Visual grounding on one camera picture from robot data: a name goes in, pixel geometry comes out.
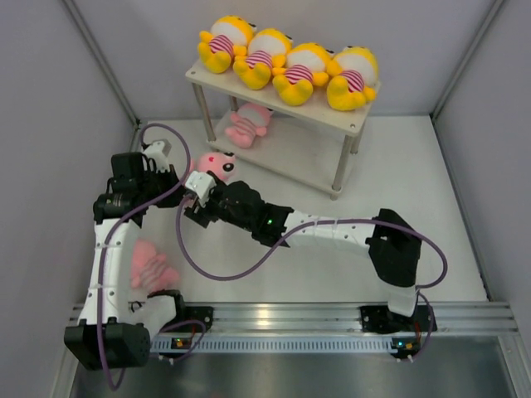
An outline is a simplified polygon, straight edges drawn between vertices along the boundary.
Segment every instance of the toy head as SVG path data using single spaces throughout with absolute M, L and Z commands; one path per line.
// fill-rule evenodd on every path
M 257 127 L 265 127 L 271 121 L 273 111 L 265 106 L 248 102 L 243 104 L 237 111 L 242 118 L 249 119 Z
M 214 36 L 225 35 L 232 43 L 246 46 L 256 32 L 256 26 L 236 15 L 227 15 L 212 25 L 210 33 Z
M 198 172 L 213 172 L 216 176 L 226 181 L 234 174 L 234 153 L 210 152 L 202 155 L 197 161 Z
M 271 56 L 287 54 L 291 50 L 293 39 L 274 27 L 268 27 L 256 33 L 249 43 L 249 54 L 263 50 Z
M 352 65 L 362 75 L 366 85 L 375 85 L 378 81 L 378 61 L 367 47 L 347 46 L 334 59 L 340 65 L 345 59 L 349 66 Z
M 288 67 L 304 65 L 313 72 L 324 72 L 334 52 L 315 42 L 299 44 L 288 54 Z

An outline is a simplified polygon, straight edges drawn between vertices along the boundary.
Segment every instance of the shelf top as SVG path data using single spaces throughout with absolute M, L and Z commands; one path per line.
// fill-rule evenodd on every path
M 188 70 L 186 77 L 192 83 L 203 85 L 255 104 L 264 105 L 267 108 L 282 114 L 288 114 L 297 119 L 338 129 L 341 133 L 354 137 L 359 134 L 363 122 L 372 107 L 372 104 L 367 104 L 360 109 L 349 112 L 334 110 L 328 105 L 324 88 L 317 88 L 305 104 L 289 106 L 280 99 L 273 85 L 269 84 L 262 90 L 248 89 L 232 70 L 217 75 L 209 72 L 200 60 L 197 60 Z M 380 82 L 378 82 L 376 90 L 380 90 L 380 85 Z

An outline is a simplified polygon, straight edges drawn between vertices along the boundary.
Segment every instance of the wooden shelf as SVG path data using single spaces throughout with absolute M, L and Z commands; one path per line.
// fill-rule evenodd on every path
M 273 118 L 267 135 L 256 138 L 251 148 L 244 149 L 234 145 L 225 135 L 225 128 L 231 125 L 230 114 L 227 112 L 214 128 L 217 140 L 208 142 L 212 148 L 232 152 L 237 158 L 328 194 L 340 192 L 332 189 L 332 182 L 342 143 L 328 136 L 324 129 L 314 131 L 306 122 Z M 354 155 L 349 157 L 343 184 L 353 168 L 354 158 Z
M 201 61 L 196 61 L 186 73 L 192 83 L 209 87 L 216 91 L 264 105 L 282 114 L 288 114 L 326 128 L 327 133 L 337 133 L 358 136 L 372 104 L 350 112 L 340 112 L 329 107 L 326 92 L 323 88 L 315 89 L 312 97 L 301 106 L 289 106 L 282 102 L 273 85 L 269 84 L 262 90 L 248 89 L 232 71 L 228 70 L 219 75 L 209 72 Z

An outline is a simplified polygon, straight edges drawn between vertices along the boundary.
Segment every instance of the white tabletop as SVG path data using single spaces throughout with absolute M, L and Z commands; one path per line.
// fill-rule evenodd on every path
M 208 152 L 202 121 L 162 123 L 185 137 L 193 156 Z M 179 141 L 162 129 L 150 129 L 146 141 L 156 138 L 168 138 L 173 144 L 170 161 L 182 174 L 185 159 Z M 233 181 L 246 181 L 266 201 L 322 216 L 370 217 L 377 215 L 380 207 L 391 208 L 446 252 L 449 272 L 442 284 L 426 291 L 430 300 L 485 301 L 485 290 L 429 118 L 369 118 L 359 154 L 354 156 L 357 157 L 354 170 L 337 201 L 244 161 L 236 163 Z M 149 210 L 144 218 L 143 236 L 168 254 L 169 261 L 180 272 L 178 287 L 187 301 L 324 303 L 386 299 L 378 288 L 370 261 L 311 247 L 279 248 L 261 268 L 244 279 L 233 282 L 205 279 L 186 263 L 179 251 L 175 214 L 175 209 Z M 248 232 L 222 221 L 205 230 L 184 218 L 183 229 L 190 254 L 212 274 L 238 274 L 267 251 Z M 417 282 L 430 282 L 440 272 L 437 254 L 423 245 Z

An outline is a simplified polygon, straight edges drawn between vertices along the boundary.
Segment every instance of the shelf leg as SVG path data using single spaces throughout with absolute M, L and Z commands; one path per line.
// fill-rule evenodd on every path
M 352 147 L 350 148 L 350 153 L 358 153 L 359 142 L 362 140 L 363 129 L 365 129 L 365 123 L 363 123 L 363 126 L 362 126 L 361 130 L 359 130 L 358 136 L 352 142 Z
M 238 99 L 229 95 L 229 100 L 231 101 L 231 111 L 236 112 L 238 110 Z
M 338 169 L 335 172 L 334 183 L 332 184 L 332 189 L 338 193 L 333 193 L 330 195 L 330 198 L 334 201 L 339 197 L 339 191 L 341 191 L 341 186 L 343 184 L 345 169 L 347 168 L 348 155 L 350 154 L 350 150 L 354 144 L 354 141 L 354 137 L 345 135 L 343 147 L 341 148 L 341 156 L 339 157 Z
M 212 128 L 212 121 L 210 120 L 210 114 L 208 113 L 207 100 L 205 99 L 205 94 L 202 92 L 202 87 L 196 83 L 192 83 L 192 87 L 199 108 L 201 109 L 202 122 L 205 124 L 208 141 L 216 141 L 216 134 Z

